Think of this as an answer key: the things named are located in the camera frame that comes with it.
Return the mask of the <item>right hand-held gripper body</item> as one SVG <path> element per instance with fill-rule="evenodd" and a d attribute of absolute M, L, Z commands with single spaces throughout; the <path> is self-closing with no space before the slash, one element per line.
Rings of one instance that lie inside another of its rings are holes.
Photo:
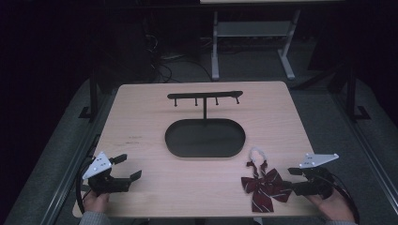
<path fill-rule="evenodd" d="M 338 158 L 337 154 L 307 153 L 298 165 L 306 181 L 293 184 L 295 193 L 298 196 L 319 195 L 322 199 L 328 198 L 333 192 L 334 178 L 323 165 Z"/>

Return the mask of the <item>black hook stand with tray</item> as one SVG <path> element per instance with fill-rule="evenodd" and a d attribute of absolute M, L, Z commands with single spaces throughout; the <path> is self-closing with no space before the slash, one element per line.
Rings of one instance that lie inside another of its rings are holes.
<path fill-rule="evenodd" d="M 167 97 L 177 106 L 179 99 L 201 98 L 203 100 L 203 117 L 201 119 L 181 119 L 175 121 L 165 131 L 164 139 L 168 150 L 180 158 L 229 158 L 237 155 L 246 142 L 243 127 L 227 118 L 208 118 L 207 100 L 214 98 L 238 98 L 243 92 L 207 92 L 168 94 Z"/>

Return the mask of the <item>black metal stand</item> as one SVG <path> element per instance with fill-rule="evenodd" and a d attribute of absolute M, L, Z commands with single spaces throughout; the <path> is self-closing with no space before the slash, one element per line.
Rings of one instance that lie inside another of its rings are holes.
<path fill-rule="evenodd" d="M 355 69 L 350 63 L 344 64 L 346 70 L 346 99 L 345 112 L 348 118 L 356 123 L 358 120 L 369 120 L 370 115 L 363 106 L 356 104 L 357 77 Z"/>
<path fill-rule="evenodd" d="M 90 105 L 83 107 L 79 117 L 88 119 L 92 123 L 98 114 L 98 71 L 93 69 L 89 78 Z"/>

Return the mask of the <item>person's right hand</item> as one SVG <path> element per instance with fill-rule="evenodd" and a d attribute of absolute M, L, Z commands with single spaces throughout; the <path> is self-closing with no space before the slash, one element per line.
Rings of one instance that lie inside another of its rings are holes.
<path fill-rule="evenodd" d="M 306 199 L 314 204 L 329 221 L 355 221 L 354 214 L 347 201 L 336 189 L 325 200 L 319 195 L 308 195 Z"/>

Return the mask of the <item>person's left hand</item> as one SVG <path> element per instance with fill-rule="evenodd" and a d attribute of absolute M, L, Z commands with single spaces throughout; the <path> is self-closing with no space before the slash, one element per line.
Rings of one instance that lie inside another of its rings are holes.
<path fill-rule="evenodd" d="M 84 210 L 88 212 L 104 213 L 107 209 L 109 200 L 109 193 L 101 193 L 98 195 L 96 192 L 89 191 L 83 199 Z"/>

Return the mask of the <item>dark red striped bow tie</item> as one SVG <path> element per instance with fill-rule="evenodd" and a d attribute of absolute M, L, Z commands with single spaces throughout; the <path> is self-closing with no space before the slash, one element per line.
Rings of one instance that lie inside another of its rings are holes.
<path fill-rule="evenodd" d="M 247 194 L 252 195 L 254 213 L 273 213 L 273 200 L 287 203 L 292 189 L 288 187 L 276 169 L 267 171 L 268 158 L 265 152 L 253 147 L 249 152 L 247 167 L 253 169 L 252 177 L 241 177 L 241 185 Z"/>

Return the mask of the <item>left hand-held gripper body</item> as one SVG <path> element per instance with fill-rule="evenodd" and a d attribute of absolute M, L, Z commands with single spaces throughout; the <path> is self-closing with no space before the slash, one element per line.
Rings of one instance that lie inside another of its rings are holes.
<path fill-rule="evenodd" d="M 82 175 L 84 180 L 97 194 L 127 192 L 132 182 L 129 178 L 114 178 L 111 171 L 114 165 L 109 161 L 104 152 L 100 152 L 89 164 L 88 169 Z"/>

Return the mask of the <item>grey metal floor rail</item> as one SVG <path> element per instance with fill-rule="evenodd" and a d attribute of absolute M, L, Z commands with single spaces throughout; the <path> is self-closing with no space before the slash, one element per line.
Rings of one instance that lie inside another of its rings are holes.
<path fill-rule="evenodd" d="M 95 152 L 114 99 L 113 95 L 98 94 L 98 114 L 92 123 L 79 117 L 83 107 L 90 105 L 89 96 L 78 95 L 68 106 L 40 159 L 42 185 L 48 189 L 39 225 L 74 222 L 72 208 L 80 171 Z"/>
<path fill-rule="evenodd" d="M 363 134 L 362 130 L 360 129 L 358 120 L 352 119 L 347 114 L 347 112 L 345 111 L 344 102 L 340 97 L 332 94 L 331 98 L 334 104 L 337 106 L 339 112 L 342 114 L 342 117 L 347 123 L 351 132 L 355 136 L 357 142 L 360 145 L 360 148 L 362 149 L 362 152 L 367 158 L 367 161 L 370 163 L 371 170 L 375 175 L 375 180 L 382 188 L 395 214 L 398 215 L 398 188 L 392 183 L 390 177 L 388 176 L 381 162 L 377 158 L 374 152 L 374 148 L 371 146 L 371 144 Z"/>

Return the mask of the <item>white metal desk frame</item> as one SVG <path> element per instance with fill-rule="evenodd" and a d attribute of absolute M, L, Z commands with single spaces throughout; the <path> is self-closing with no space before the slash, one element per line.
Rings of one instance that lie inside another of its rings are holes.
<path fill-rule="evenodd" d="M 254 8 L 293 8 L 290 20 L 273 21 L 237 21 L 225 22 L 219 20 L 219 9 L 213 12 L 213 32 L 212 32 L 212 51 L 211 51 L 211 79 L 220 79 L 219 69 L 219 38 L 284 38 L 284 45 L 278 50 L 283 71 L 288 80 L 296 79 L 294 71 L 288 59 L 288 52 L 292 39 L 296 33 L 301 11 L 305 5 L 333 4 L 343 0 L 200 0 L 203 6 L 220 7 L 254 7 Z"/>

